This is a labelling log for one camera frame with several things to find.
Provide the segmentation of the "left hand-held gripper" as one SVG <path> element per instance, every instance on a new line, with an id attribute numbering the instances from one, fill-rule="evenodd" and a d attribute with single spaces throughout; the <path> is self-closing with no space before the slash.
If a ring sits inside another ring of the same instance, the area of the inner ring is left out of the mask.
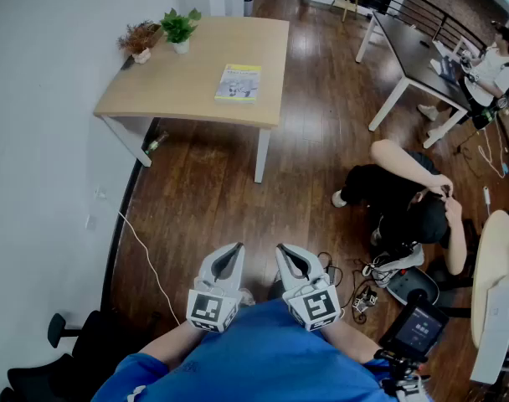
<path id="1" fill-rule="evenodd" d="M 242 301 L 239 290 L 244 268 L 242 243 L 222 246 L 203 259 L 194 288 L 188 293 L 186 318 L 193 327 L 225 332 Z"/>

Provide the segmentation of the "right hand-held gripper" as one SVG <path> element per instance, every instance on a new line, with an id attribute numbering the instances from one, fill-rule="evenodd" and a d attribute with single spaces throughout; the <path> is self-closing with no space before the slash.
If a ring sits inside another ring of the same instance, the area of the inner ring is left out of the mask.
<path id="1" fill-rule="evenodd" d="M 289 313 L 308 332 L 319 330 L 342 317 L 334 284 L 317 280 L 325 274 L 318 257 L 296 245 L 278 244 L 275 258 L 285 289 L 282 299 Z"/>

